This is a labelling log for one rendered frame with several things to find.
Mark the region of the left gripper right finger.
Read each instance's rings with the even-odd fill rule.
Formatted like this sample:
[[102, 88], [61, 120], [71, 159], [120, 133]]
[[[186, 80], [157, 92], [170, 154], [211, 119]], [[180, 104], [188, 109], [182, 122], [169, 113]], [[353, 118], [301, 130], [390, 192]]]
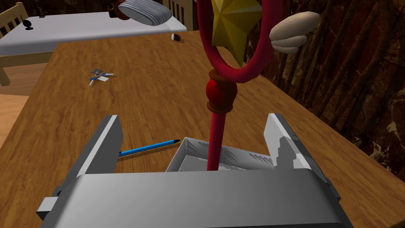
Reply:
[[329, 183], [299, 137], [279, 113], [270, 113], [264, 129], [264, 138], [275, 169], [310, 169], [322, 181]]

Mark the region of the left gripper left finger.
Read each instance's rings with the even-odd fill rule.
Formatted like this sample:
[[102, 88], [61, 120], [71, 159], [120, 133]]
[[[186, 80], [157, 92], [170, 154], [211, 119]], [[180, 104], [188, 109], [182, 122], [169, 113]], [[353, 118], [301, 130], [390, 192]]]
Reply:
[[60, 189], [65, 189], [80, 175], [113, 173], [122, 142], [123, 130], [119, 117], [106, 115], [68, 171]]

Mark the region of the blue pencil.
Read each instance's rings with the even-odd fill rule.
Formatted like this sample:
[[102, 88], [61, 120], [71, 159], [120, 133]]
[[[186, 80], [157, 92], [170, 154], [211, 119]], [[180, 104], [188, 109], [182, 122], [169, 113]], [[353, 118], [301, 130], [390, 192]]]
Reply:
[[135, 154], [138, 152], [143, 152], [143, 151], [147, 151], [147, 150], [152, 150], [152, 149], [172, 145], [172, 144], [178, 143], [180, 141], [181, 141], [180, 139], [169, 140], [169, 141], [160, 142], [157, 144], [152, 144], [152, 145], [148, 145], [148, 146], [144, 146], [144, 147], [140, 147], [140, 148], [136, 148], [136, 149], [132, 149], [132, 150], [123, 151], [123, 152], [119, 153], [119, 157], [128, 156], [130, 154]]

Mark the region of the bunch of keys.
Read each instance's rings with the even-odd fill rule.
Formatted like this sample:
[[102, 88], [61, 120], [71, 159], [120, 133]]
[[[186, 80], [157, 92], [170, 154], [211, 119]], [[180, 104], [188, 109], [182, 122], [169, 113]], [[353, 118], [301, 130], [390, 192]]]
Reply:
[[90, 74], [93, 74], [93, 76], [90, 78], [89, 86], [91, 86], [91, 84], [96, 80], [105, 82], [109, 80], [109, 76], [114, 76], [114, 74], [105, 73], [102, 69], [94, 69], [90, 72]]

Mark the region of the brown wooden table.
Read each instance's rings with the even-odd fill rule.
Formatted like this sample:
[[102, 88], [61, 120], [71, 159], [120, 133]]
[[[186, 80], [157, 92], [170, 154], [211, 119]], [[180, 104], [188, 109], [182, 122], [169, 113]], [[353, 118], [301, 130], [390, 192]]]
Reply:
[[[59, 44], [45, 64], [8, 68], [0, 86], [0, 228], [39, 228], [36, 209], [60, 185], [106, 114], [118, 115], [122, 150], [184, 137], [207, 141], [212, 68], [199, 33]], [[89, 86], [94, 69], [114, 74]], [[336, 187], [354, 228], [405, 220], [405, 183], [266, 78], [238, 85], [223, 145], [268, 154], [263, 130], [280, 113]]]

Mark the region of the grey open box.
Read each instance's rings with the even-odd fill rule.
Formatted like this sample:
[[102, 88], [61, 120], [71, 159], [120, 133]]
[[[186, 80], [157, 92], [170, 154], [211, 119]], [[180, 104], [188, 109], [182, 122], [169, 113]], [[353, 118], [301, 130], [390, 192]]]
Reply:
[[[209, 143], [193, 138], [184, 138], [166, 172], [207, 170]], [[246, 150], [221, 147], [219, 171], [273, 169], [270, 156]]]

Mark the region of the red star wand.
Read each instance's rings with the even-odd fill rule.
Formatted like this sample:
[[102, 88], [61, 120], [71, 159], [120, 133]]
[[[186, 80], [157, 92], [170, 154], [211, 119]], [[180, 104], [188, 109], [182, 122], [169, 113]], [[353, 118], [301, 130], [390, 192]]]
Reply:
[[[283, 0], [197, 0], [199, 33], [213, 69], [206, 86], [207, 107], [212, 112], [207, 170], [219, 167], [226, 114], [233, 109], [237, 84], [262, 72], [273, 51], [296, 53], [320, 20], [315, 12], [283, 15]], [[248, 33], [261, 21], [257, 50], [243, 65]]]

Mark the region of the white table with wooden legs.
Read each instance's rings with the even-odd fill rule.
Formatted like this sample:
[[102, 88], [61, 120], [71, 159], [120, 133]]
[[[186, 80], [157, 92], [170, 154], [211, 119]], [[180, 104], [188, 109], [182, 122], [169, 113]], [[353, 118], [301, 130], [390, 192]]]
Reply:
[[60, 43], [187, 30], [174, 17], [161, 25], [149, 26], [133, 19], [111, 18], [107, 12], [48, 15], [28, 20], [32, 24], [31, 30], [19, 24], [0, 38], [2, 86], [10, 84], [4, 68], [45, 63]]

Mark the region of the striped grey cushion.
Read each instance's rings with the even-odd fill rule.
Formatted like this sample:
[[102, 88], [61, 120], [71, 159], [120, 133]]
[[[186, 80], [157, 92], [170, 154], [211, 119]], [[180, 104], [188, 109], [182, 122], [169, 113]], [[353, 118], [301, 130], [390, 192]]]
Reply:
[[132, 19], [149, 26], [164, 24], [172, 17], [167, 7], [153, 0], [117, 0], [108, 14], [111, 18]]

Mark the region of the wooden chair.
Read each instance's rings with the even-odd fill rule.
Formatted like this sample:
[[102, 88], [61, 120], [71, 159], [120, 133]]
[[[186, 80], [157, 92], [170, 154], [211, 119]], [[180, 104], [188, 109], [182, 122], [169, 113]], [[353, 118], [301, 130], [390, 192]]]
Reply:
[[28, 14], [22, 2], [0, 13], [0, 38], [4, 37], [12, 29], [28, 18]]
[[173, 16], [179, 20], [187, 31], [194, 30], [193, 0], [162, 0]]

